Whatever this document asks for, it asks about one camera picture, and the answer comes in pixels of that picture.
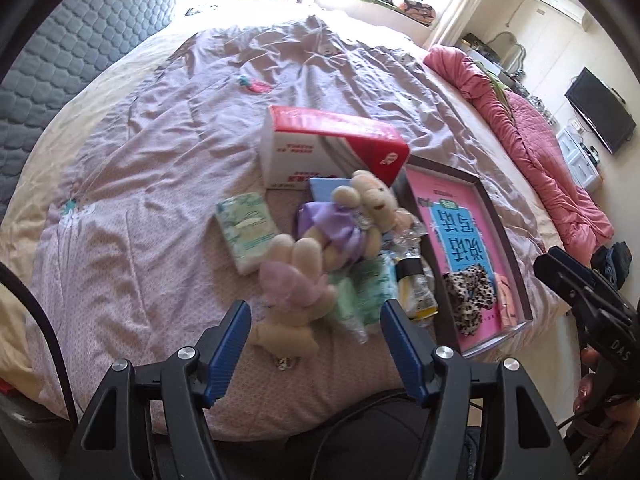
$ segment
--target human hand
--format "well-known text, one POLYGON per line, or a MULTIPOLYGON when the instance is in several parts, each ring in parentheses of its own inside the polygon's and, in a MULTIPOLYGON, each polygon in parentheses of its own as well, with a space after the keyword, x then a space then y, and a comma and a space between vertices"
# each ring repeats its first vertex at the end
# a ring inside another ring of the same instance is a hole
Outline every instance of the human hand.
MULTIPOLYGON (((593 348, 585 348, 580 358, 582 362, 591 370, 598 367, 600 354, 593 348)), ((579 413, 587 399, 591 395, 593 388, 593 378, 595 374, 585 375, 578 387, 578 396, 574 400, 574 413, 579 413)), ((605 413, 614 421, 611 433, 605 437, 600 449, 591 462, 590 472, 600 474, 616 462, 634 434, 638 421, 640 420, 640 405, 635 399, 630 399, 617 406, 605 409, 605 413)))

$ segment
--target white curtain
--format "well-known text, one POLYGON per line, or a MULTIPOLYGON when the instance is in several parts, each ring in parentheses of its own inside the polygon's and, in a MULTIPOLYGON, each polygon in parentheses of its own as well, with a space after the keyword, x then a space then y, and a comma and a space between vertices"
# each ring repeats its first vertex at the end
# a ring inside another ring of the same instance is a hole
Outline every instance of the white curtain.
POLYGON ((434 44, 453 45, 482 0, 451 0, 437 20, 424 48, 434 44))

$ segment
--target teddy bear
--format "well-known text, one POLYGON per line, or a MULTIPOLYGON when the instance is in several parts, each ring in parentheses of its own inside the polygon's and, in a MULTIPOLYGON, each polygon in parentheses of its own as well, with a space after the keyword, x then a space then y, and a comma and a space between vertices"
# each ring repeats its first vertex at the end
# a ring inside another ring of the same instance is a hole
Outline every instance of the teddy bear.
POLYGON ((326 272, 378 256, 382 235, 404 212, 391 190, 366 170, 355 171, 349 186, 335 188, 332 200, 308 202, 298 215, 300 238, 312 238, 324 247, 326 272))
POLYGON ((322 270, 320 244, 312 238, 296 242, 288 234, 273 237, 258 277, 269 306, 247 341, 281 360, 316 354, 309 324, 331 312, 337 298, 322 270))

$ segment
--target padded headboard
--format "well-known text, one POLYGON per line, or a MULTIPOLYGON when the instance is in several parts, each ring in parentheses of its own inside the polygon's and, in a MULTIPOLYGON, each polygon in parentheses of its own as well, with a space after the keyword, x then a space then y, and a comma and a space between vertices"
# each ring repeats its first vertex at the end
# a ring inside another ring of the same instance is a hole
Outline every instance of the padded headboard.
POLYGON ((110 64, 166 27, 181 0, 63 0, 0 84, 0 220, 49 121, 110 64))

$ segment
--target silver bolt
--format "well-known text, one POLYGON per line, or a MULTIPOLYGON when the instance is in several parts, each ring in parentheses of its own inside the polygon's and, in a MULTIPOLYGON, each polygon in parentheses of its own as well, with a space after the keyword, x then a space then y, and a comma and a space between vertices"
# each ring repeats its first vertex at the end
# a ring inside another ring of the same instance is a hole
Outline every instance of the silver bolt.
POLYGON ((123 371, 127 366, 129 366, 129 363, 127 363, 126 359, 116 359, 113 364, 111 365, 111 369, 114 372, 121 372, 123 371))
POLYGON ((504 367, 507 368, 507 370, 511 370, 512 372, 520 368, 520 363, 513 357, 507 357, 504 360, 503 364, 504 364, 504 367))
POLYGON ((190 346, 185 346, 178 350, 178 357, 180 359, 191 359, 194 355, 196 355, 196 349, 190 346))
POLYGON ((453 357, 453 350, 448 346, 438 346, 436 348, 436 355, 441 359, 451 359, 453 357))

